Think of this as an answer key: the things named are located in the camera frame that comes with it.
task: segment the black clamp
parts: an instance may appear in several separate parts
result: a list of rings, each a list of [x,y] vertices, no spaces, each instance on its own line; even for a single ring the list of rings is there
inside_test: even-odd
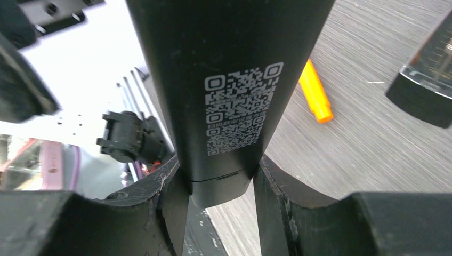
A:
[[[109,112],[102,119],[107,121],[106,130],[96,142],[102,154],[121,163],[143,164],[165,163],[172,157],[153,116],[143,121],[134,112],[123,111]]]

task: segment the pink object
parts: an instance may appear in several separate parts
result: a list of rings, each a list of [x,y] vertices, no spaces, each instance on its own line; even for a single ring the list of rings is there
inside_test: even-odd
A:
[[[39,161],[41,163],[41,190],[62,190],[63,182],[63,145],[55,141],[43,141]]]

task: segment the qr code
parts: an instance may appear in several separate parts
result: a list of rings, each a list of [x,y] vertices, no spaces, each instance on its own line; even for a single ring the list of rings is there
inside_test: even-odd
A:
[[[205,79],[209,156],[257,142],[283,65],[279,62],[264,71],[253,68]]]

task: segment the gray wood grain surface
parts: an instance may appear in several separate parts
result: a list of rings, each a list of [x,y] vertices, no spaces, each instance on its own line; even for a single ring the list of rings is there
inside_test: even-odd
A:
[[[335,198],[357,190],[452,192],[451,130],[412,118],[384,96],[451,7],[451,0],[336,0],[312,52],[335,119],[318,124],[298,87],[267,154]],[[252,187],[207,212],[230,256],[260,255]]]

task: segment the orange tube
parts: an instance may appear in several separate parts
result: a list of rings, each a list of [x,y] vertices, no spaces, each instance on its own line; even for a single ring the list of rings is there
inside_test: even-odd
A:
[[[319,123],[325,123],[333,119],[331,112],[331,104],[326,96],[325,90],[317,76],[311,59],[308,60],[306,66],[298,80],[303,90],[309,108]]]

